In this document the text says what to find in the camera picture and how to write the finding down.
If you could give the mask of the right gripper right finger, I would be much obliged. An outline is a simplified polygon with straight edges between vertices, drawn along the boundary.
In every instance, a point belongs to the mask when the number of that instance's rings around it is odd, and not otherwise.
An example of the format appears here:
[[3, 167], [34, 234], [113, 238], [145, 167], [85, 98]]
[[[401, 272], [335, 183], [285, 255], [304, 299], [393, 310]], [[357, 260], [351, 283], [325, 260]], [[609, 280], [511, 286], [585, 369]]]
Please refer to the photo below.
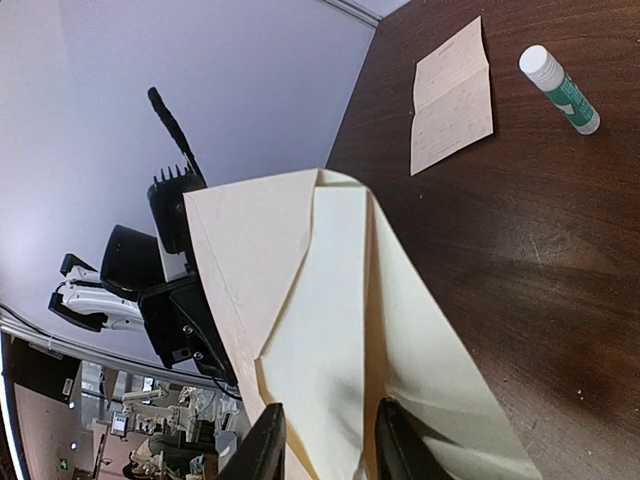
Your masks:
[[396, 400], [383, 398], [379, 402], [375, 421], [378, 478], [453, 479], [424, 443], [410, 418]]

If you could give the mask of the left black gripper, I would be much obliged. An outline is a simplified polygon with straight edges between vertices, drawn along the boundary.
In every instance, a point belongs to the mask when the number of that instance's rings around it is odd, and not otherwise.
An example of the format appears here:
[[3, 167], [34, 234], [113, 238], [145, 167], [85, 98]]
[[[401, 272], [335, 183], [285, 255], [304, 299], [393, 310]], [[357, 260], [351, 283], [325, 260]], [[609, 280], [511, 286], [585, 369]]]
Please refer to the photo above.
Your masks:
[[228, 385], [237, 383], [198, 275], [143, 291], [138, 307], [152, 347], [165, 368], [192, 359], [202, 375]]

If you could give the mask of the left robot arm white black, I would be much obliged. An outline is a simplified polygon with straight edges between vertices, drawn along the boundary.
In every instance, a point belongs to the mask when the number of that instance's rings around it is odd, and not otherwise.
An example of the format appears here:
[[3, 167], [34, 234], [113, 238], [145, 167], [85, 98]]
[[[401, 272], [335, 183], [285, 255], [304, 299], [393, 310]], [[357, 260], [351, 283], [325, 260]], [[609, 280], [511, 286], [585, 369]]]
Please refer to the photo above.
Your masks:
[[165, 368], [193, 360], [202, 375], [236, 386], [187, 231], [117, 225], [99, 269], [68, 253], [60, 273], [49, 309], [63, 320], [94, 333], [144, 332]]

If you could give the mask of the beige envelope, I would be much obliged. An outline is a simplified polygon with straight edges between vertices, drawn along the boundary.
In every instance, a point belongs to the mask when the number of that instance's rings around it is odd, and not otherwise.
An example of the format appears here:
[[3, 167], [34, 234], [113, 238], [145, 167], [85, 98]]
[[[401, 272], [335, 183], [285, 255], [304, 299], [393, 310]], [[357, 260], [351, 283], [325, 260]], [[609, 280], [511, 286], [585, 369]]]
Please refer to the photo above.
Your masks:
[[209, 310], [251, 421], [286, 415], [289, 479], [377, 477], [383, 398], [456, 479], [536, 479], [373, 193], [305, 170], [186, 195]]

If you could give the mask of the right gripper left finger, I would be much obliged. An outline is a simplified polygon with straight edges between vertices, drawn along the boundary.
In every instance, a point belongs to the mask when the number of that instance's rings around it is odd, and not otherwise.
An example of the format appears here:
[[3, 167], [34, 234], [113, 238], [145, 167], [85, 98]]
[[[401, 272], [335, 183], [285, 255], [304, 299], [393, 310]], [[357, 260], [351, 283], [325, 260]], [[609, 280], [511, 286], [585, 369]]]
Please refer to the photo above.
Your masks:
[[281, 403], [266, 406], [218, 480], [283, 480], [286, 417]]

